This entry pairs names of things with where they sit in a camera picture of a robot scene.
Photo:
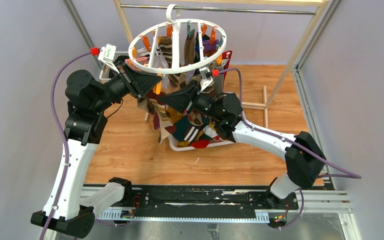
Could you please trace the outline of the rust green striped sock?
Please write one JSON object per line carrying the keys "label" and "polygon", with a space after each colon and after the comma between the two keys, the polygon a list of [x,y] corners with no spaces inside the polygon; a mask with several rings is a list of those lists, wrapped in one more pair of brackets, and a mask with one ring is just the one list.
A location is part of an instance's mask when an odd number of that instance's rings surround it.
{"label": "rust green striped sock", "polygon": [[147,93],[147,97],[150,100],[150,103],[154,107],[154,113],[158,116],[159,123],[159,137],[158,143],[162,144],[163,141],[170,136],[172,133],[176,131],[176,127],[173,125],[172,120],[170,118],[170,114],[168,113],[168,106],[164,104],[160,98],[166,95],[165,92],[161,92],[160,94],[154,93],[152,90]]}

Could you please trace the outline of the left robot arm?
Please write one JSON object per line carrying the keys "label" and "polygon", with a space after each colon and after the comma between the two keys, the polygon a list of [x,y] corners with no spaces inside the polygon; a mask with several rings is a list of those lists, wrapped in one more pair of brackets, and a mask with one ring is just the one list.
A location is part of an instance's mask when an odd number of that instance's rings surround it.
{"label": "left robot arm", "polygon": [[68,76],[65,95],[70,110],[65,124],[57,127],[63,144],[61,163],[45,206],[31,216],[33,225],[83,239],[91,232],[97,216],[111,205],[125,207],[133,202],[132,183],[119,177],[81,198],[89,164],[108,122],[105,111],[113,104],[121,104],[125,96],[142,98],[162,80],[160,74],[136,71],[126,63],[118,65],[117,71],[105,83],[95,80],[85,69]]}

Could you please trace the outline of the white round clip hanger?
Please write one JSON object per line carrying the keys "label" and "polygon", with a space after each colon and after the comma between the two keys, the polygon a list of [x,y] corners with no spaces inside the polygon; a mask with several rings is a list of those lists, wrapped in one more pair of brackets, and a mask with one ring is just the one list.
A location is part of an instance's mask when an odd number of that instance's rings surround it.
{"label": "white round clip hanger", "polygon": [[[128,56],[130,61],[134,66],[138,69],[143,70],[152,74],[163,74],[163,75],[174,75],[183,72],[189,72],[192,70],[199,69],[204,66],[208,66],[218,60],[222,59],[222,53],[224,52],[227,46],[227,34],[223,28],[219,25],[203,20],[203,19],[194,19],[194,18],[182,18],[182,19],[172,19],[172,11],[173,7],[177,6],[177,4],[168,5],[168,9],[165,12],[166,21],[163,23],[159,23],[154,25],[146,30],[144,30],[141,34],[135,37],[128,48]],[[199,61],[194,64],[189,64],[185,66],[180,66],[180,33],[182,24],[196,24],[198,28],[198,43],[199,43]],[[159,37],[159,30],[161,28],[168,28],[169,35],[171,36],[172,44],[171,44],[171,67],[169,68],[157,68],[154,67],[154,61],[156,59],[157,52],[157,43]],[[211,27],[211,35],[210,42],[214,43],[217,36],[220,36],[219,45],[216,46],[217,51],[209,56],[204,56],[204,45],[202,36],[204,33],[204,29],[207,27]],[[134,55],[134,50],[136,49],[136,44],[138,41],[143,40],[148,34],[153,34],[153,42],[152,46],[148,45],[146,41],[143,45],[149,52],[149,60],[146,65],[142,65],[137,61],[136,56]]]}

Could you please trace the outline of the orange clothes clip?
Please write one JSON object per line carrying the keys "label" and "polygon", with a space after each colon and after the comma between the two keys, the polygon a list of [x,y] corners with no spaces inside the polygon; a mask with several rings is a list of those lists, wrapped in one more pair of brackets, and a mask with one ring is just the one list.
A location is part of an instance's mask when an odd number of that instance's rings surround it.
{"label": "orange clothes clip", "polygon": [[160,81],[153,87],[152,91],[154,94],[159,95],[161,93],[163,75],[157,74],[160,77]]}

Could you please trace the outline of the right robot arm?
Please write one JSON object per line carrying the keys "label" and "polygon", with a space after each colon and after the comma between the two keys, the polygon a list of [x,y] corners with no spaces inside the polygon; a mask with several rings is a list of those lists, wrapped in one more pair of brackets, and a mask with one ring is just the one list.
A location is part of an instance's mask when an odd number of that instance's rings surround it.
{"label": "right robot arm", "polygon": [[179,113],[195,111],[211,118],[217,135],[224,140],[248,144],[284,160],[286,172],[273,180],[265,195],[271,208],[283,205],[290,193],[314,185],[325,164],[324,154],[310,133],[282,133],[252,124],[245,119],[235,93],[221,93],[212,98],[199,89],[198,83],[191,82],[160,100]]}

